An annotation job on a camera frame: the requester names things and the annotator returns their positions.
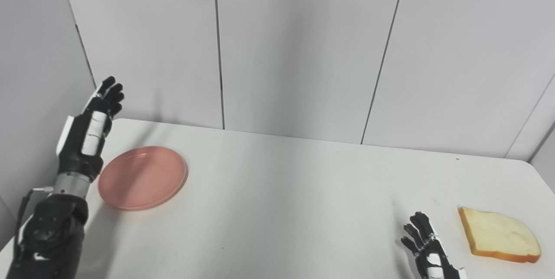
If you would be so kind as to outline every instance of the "white table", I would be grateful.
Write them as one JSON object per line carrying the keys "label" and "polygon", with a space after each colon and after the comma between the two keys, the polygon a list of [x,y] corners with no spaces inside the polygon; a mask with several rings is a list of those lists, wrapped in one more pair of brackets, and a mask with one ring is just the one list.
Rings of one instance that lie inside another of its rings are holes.
{"label": "white table", "polygon": [[[185,186],[151,210],[120,212],[93,184],[78,279],[412,279],[399,238],[417,210],[470,279],[555,273],[555,195],[525,162],[130,119],[114,122],[103,157],[147,145],[184,157]],[[543,256],[472,255],[458,206],[523,220]]]}

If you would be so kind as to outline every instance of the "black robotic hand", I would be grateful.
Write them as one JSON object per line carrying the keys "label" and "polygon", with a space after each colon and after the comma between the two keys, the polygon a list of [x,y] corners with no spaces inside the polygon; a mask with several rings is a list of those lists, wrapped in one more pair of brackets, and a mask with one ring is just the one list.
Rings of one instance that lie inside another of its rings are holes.
{"label": "black robotic hand", "polygon": [[[21,202],[8,279],[75,278],[88,219],[85,196],[102,169],[101,152],[111,121],[121,111],[122,89],[108,77],[83,112],[68,117],[56,148],[59,167],[54,187],[34,188]],[[36,204],[20,242],[22,217],[34,191],[52,194]]]}
{"label": "black robotic hand", "polygon": [[402,237],[401,242],[414,254],[416,268],[422,279],[467,279],[464,269],[455,269],[447,259],[440,238],[435,235],[430,219],[416,212],[405,231],[414,239]]}
{"label": "black robotic hand", "polygon": [[102,169],[100,157],[113,117],[121,111],[123,85],[110,76],[93,93],[83,113],[68,117],[58,141],[58,174],[77,172],[92,182]]}

